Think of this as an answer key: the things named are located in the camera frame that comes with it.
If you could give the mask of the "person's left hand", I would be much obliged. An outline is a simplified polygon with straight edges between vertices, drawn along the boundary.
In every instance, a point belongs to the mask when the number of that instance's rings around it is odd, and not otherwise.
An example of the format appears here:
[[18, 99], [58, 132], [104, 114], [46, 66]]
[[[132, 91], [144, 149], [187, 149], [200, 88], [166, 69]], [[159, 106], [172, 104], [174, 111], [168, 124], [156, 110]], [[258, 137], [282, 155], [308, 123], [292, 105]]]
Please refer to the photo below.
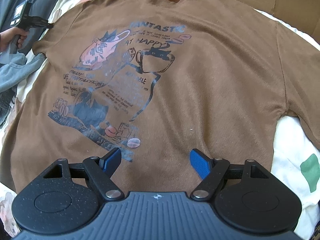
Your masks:
[[20, 29], [18, 27], [12, 27], [10, 29], [7, 29], [1, 32], [1, 48], [0, 48], [1, 52], [7, 49], [8, 45], [16, 35], [19, 36], [19, 39], [16, 42], [17, 47], [18, 49], [21, 49], [28, 34], [29, 33], [27, 31]]

